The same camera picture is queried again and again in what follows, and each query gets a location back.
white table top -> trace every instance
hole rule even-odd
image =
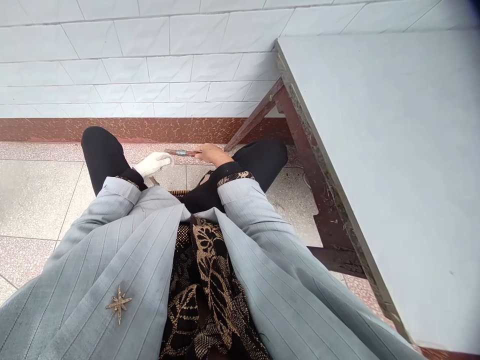
[[[480,33],[278,44],[410,337],[480,354]]]

person's hand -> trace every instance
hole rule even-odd
[[[219,166],[234,161],[230,155],[228,155],[225,151],[213,144],[203,144],[197,147],[194,151],[200,152],[199,154],[195,155],[196,159],[203,160],[207,163],[212,163],[215,165],[216,168]]]
[[[133,169],[145,178],[170,163],[173,163],[172,155],[167,154],[166,152],[156,151],[152,152],[140,163],[133,166]]]

white glove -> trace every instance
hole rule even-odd
[[[160,170],[162,167],[173,164],[174,159],[172,155],[166,152],[152,152],[146,158],[144,158],[140,163],[133,166],[133,169],[139,173],[143,178],[148,175],[153,174],[154,172]]]

blazer sleeve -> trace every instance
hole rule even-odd
[[[60,259],[94,229],[126,216],[137,203],[140,194],[140,190],[132,183],[117,177],[107,177],[95,200],[71,224],[44,269]]]
[[[279,271],[289,275],[286,279],[293,284],[300,283],[302,291],[320,300],[329,309],[328,316],[333,314],[341,320],[379,359],[424,359],[310,253],[292,225],[269,203],[258,182],[252,178],[230,176],[230,179],[233,180],[227,178],[218,183],[218,194],[228,218],[259,246]],[[252,269],[249,271],[248,276],[253,277]],[[257,275],[259,279],[269,279],[267,273]],[[279,287],[276,291],[276,296],[282,296],[288,289]]]

star brooch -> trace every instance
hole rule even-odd
[[[120,325],[120,321],[122,320],[122,310],[127,311],[127,308],[124,304],[132,300],[131,297],[125,298],[126,294],[127,293],[125,292],[122,295],[122,293],[120,292],[120,285],[118,285],[118,297],[112,296],[111,299],[113,300],[113,302],[105,307],[105,309],[113,309],[111,316],[115,315],[115,313],[118,313],[118,325]]]

